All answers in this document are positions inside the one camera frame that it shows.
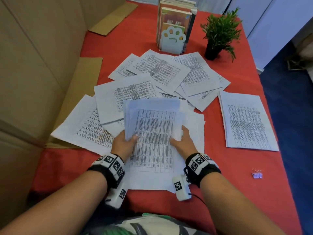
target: potted plant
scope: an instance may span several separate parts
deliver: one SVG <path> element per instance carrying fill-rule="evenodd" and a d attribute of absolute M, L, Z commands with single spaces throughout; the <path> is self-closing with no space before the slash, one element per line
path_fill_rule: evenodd
<path fill-rule="evenodd" d="M 234 47 L 230 44 L 234 39 L 239 40 L 241 30 L 237 26 L 241 23 L 237 20 L 237 7 L 234 11 L 228 11 L 226 14 L 217 17 L 210 15 L 207 18 L 206 24 L 200 24 L 202 30 L 205 32 L 204 39 L 208 39 L 207 49 L 205 51 L 205 58 L 214 60 L 222 49 L 227 50 L 232 60 L 236 58 Z"/>

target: paper clip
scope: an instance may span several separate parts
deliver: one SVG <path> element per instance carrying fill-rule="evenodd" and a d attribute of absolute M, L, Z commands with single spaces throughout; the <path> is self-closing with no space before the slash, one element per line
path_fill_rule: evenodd
<path fill-rule="evenodd" d="M 263 174 L 261 170 L 252 169 L 252 176 L 254 179 L 262 179 Z"/>

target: wristband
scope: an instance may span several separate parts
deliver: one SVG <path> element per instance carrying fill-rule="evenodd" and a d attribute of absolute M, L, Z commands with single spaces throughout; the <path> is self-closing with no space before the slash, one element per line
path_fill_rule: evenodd
<path fill-rule="evenodd" d="M 207 174 L 211 172 L 221 173 L 221 170 L 207 154 L 194 153 L 187 158 L 184 172 L 191 184 L 200 187 L 201 180 Z"/>
<path fill-rule="evenodd" d="M 104 175 L 110 188 L 117 188 L 125 175 L 124 162 L 118 155 L 108 154 L 100 156 L 87 171 L 98 171 Z"/>

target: green plant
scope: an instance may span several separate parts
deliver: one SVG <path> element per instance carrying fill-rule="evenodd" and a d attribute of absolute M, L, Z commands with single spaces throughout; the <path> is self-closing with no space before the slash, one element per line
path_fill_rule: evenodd
<path fill-rule="evenodd" d="M 208 47 L 211 49 L 225 49 L 231 56 L 232 60 L 236 58 L 234 47 L 230 44 L 236 39 L 239 40 L 241 30 L 237 27 L 242 21 L 236 20 L 238 15 L 237 7 L 234 11 L 228 11 L 226 14 L 217 17 L 210 15 L 207 18 L 206 24 L 200 24 L 202 30 L 205 32 L 204 39 L 208 39 Z"/>

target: black plant pot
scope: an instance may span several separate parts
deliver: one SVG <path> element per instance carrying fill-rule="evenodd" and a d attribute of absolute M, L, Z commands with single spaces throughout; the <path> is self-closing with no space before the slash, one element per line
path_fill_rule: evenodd
<path fill-rule="evenodd" d="M 204 56 L 208 60 L 214 60 L 219 54 L 219 52 L 221 52 L 221 50 L 222 50 L 221 48 L 212 48 L 211 46 L 209 46 L 208 43 Z"/>

